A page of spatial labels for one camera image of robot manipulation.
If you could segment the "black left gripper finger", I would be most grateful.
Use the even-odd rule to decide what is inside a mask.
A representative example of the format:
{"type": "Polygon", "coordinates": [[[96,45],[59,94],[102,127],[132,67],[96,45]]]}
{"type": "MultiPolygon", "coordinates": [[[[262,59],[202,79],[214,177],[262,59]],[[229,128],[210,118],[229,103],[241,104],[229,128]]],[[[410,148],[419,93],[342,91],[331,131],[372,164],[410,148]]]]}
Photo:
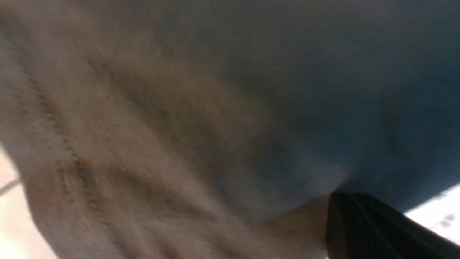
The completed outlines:
{"type": "Polygon", "coordinates": [[[458,259],[459,245],[367,194],[332,193],[329,259],[458,259]]]}

